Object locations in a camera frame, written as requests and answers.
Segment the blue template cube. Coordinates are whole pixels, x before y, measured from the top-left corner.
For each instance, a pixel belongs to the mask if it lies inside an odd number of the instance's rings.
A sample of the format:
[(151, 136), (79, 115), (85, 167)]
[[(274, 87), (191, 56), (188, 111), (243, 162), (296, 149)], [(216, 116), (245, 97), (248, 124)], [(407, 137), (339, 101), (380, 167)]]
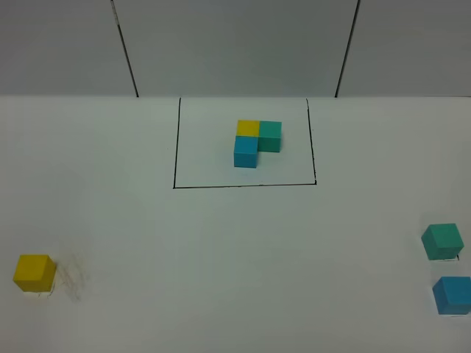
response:
[(233, 152), (233, 163), (236, 168), (256, 168), (258, 164), (258, 138), (236, 136)]

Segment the yellow template cube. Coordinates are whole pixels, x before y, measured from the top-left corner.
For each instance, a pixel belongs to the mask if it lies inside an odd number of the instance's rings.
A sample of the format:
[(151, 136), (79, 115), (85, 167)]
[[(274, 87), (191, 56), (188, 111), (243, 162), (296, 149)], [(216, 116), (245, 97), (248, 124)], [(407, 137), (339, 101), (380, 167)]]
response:
[(236, 135), (244, 137), (258, 137), (260, 121), (238, 120)]

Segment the green template cube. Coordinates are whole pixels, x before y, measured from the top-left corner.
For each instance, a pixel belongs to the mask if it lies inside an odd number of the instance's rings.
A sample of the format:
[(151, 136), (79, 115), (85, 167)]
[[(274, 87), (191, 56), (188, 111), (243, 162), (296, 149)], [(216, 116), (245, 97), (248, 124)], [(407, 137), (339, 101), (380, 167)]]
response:
[(261, 121), (258, 136), (258, 151), (280, 152), (282, 123), (279, 121)]

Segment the white template paper sheet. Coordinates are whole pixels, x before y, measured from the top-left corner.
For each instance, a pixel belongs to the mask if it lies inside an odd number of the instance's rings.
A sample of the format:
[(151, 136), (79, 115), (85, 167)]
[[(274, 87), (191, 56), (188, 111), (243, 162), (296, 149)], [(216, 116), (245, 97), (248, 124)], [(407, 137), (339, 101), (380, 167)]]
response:
[[(261, 152), (256, 168), (236, 168), (233, 150), (240, 120), (281, 122), (280, 152)], [(175, 186), (314, 185), (309, 125), (304, 98), (183, 98)]]

